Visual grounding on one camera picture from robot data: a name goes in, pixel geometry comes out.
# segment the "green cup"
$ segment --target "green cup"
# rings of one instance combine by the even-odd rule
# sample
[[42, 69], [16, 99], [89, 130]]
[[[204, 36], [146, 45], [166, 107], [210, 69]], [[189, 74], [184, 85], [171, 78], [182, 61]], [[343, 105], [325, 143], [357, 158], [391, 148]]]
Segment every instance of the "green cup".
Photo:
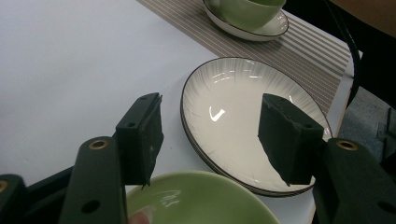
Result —
[[220, 0], [220, 10], [231, 25], [253, 32], [270, 21], [286, 0]]

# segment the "striped table runner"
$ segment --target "striped table runner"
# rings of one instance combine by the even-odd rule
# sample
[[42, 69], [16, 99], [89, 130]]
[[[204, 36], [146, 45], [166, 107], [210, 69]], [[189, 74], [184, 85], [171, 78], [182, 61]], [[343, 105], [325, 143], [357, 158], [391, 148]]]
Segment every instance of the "striped table runner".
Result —
[[267, 63], [305, 88], [327, 114], [350, 58], [347, 45], [298, 18], [269, 42], [247, 41], [220, 30], [205, 13], [202, 0], [137, 0], [219, 57]]

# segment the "saucer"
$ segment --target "saucer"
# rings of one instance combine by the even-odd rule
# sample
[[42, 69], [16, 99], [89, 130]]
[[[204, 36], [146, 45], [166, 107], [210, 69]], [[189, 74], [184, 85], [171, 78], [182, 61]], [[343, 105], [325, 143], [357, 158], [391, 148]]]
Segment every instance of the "saucer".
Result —
[[204, 0], [205, 12], [220, 29], [237, 37], [251, 41], [270, 41], [285, 34], [289, 29], [289, 21], [286, 15], [279, 11], [276, 16], [262, 28], [249, 32], [232, 26], [221, 15], [219, 0]]

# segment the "white table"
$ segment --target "white table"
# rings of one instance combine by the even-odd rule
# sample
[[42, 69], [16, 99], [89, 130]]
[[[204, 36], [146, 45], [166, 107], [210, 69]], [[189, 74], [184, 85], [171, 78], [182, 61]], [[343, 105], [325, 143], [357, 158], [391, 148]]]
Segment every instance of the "white table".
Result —
[[[0, 1], [0, 174], [29, 186], [72, 166], [83, 142], [111, 136], [152, 92], [163, 95], [164, 133], [153, 176], [211, 171], [184, 133], [179, 103], [188, 75], [215, 58], [135, 0]], [[334, 131], [350, 85], [345, 76], [329, 111]], [[260, 198], [284, 224], [310, 222], [315, 208], [311, 190]]]

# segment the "bowl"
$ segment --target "bowl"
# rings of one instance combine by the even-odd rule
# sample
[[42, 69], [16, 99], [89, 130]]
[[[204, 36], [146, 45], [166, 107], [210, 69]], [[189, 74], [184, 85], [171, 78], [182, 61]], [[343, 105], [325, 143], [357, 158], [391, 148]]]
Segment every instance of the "bowl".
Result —
[[209, 17], [220, 29], [230, 35], [250, 41], [270, 41], [285, 34], [289, 29], [289, 20], [280, 10], [269, 22], [253, 32], [237, 28], [228, 23], [219, 10], [219, 0], [204, 0], [204, 9]]
[[286, 0], [220, 0], [226, 21], [247, 31], [255, 31], [270, 21]]
[[315, 179], [309, 185], [288, 186], [260, 143], [264, 93], [291, 101], [323, 126], [324, 140], [332, 137], [325, 115], [303, 87], [268, 64], [244, 58], [218, 58], [191, 73], [180, 102], [185, 133], [212, 170], [247, 189], [273, 197], [302, 193]]
[[150, 210], [152, 224], [278, 224], [249, 190], [222, 175], [183, 171], [161, 175], [127, 194], [128, 215]]

